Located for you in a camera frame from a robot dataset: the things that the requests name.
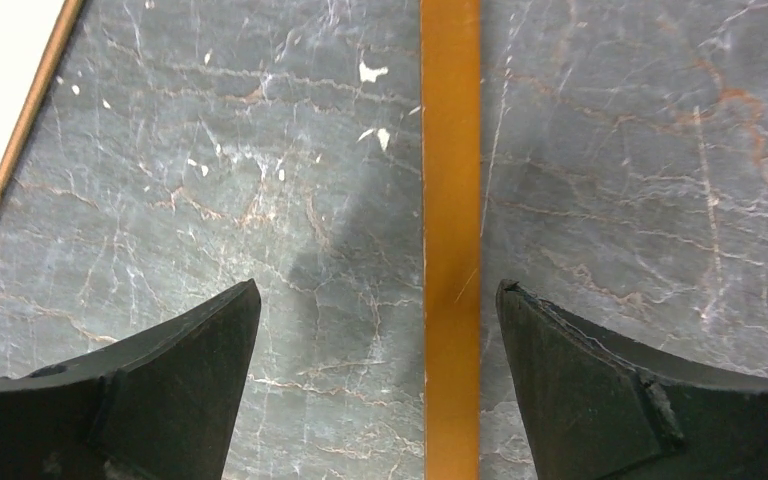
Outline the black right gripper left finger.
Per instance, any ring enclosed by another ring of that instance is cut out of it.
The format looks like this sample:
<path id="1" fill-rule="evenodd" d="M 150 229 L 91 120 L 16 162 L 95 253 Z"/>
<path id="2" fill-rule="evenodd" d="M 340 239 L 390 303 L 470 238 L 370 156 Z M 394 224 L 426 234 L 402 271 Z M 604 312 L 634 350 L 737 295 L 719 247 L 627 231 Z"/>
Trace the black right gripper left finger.
<path id="1" fill-rule="evenodd" d="M 261 313 L 253 280 L 20 378 L 0 377 L 0 479 L 218 479 Z"/>

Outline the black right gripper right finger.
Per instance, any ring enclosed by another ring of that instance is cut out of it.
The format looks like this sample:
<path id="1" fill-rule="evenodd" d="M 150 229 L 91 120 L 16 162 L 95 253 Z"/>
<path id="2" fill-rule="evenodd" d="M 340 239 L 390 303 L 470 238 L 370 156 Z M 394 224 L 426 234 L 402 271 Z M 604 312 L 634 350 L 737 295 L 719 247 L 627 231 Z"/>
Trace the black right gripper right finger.
<path id="1" fill-rule="evenodd" d="M 768 378 L 660 351 L 502 281 L 496 311 L 541 479 L 768 479 Z"/>

